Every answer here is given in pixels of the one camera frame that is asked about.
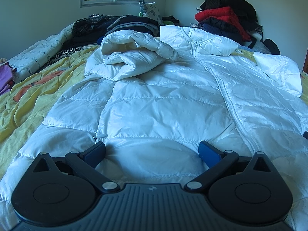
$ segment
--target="floral pillow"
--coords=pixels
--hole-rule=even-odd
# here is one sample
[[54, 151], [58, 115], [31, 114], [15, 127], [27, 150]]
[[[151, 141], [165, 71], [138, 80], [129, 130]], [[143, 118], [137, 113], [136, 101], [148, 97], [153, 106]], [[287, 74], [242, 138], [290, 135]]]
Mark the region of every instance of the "floral pillow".
[[161, 19], [161, 14], [156, 6], [156, 2], [153, 3], [144, 3], [139, 2], [142, 16], [151, 18], [158, 22], [159, 26], [163, 26], [163, 19]]

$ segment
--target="silver screw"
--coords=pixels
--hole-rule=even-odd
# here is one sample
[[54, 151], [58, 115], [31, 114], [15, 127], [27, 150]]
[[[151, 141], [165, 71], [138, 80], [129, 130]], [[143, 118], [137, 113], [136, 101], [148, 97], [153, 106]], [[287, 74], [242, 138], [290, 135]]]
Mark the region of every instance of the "silver screw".
[[117, 183], [113, 182], [113, 181], [109, 181], [109, 182], [105, 182], [102, 187], [105, 190], [113, 190], [117, 188]]
[[198, 181], [191, 181], [186, 184], [189, 189], [198, 189], [202, 187], [202, 184]]

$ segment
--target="wall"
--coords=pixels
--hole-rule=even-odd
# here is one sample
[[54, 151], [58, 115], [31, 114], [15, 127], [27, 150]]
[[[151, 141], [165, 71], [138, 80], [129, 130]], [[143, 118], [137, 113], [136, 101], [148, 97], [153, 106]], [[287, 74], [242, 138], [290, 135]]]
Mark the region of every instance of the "wall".
[[[165, 0], [145, 0], [154, 1], [164, 14]], [[139, 4], [80, 8], [80, 0], [0, 0], [0, 58], [10, 59], [91, 14], [118, 16], [139, 12]]]
[[[183, 26], [195, 23], [194, 15], [205, 0], [166, 0], [166, 15]], [[308, 0], [246, 0], [257, 11], [264, 39], [272, 39], [282, 55], [302, 69], [308, 48]]]

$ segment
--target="logo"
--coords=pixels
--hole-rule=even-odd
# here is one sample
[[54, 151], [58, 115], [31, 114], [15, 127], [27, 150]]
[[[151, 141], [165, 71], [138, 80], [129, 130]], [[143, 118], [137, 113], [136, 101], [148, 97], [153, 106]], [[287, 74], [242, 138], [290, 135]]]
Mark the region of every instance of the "logo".
[[157, 187], [155, 187], [155, 186], [150, 186], [149, 187], [149, 190], [152, 191], [152, 192], [155, 191], [156, 189], [157, 189]]

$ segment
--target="red puffer jacket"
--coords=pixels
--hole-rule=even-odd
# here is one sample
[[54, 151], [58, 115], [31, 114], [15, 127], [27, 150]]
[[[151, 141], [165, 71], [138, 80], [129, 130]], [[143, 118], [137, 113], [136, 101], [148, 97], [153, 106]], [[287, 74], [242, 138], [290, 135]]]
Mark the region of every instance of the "red puffer jacket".
[[201, 22], [209, 17], [217, 18], [218, 20], [225, 21], [229, 24], [235, 26], [239, 33], [241, 34], [243, 41], [250, 41], [250, 35], [244, 30], [242, 25], [238, 21], [238, 17], [234, 13], [231, 7], [222, 7], [222, 8], [214, 8], [214, 9], [206, 9], [201, 11], [195, 15], [195, 19], [198, 22]]

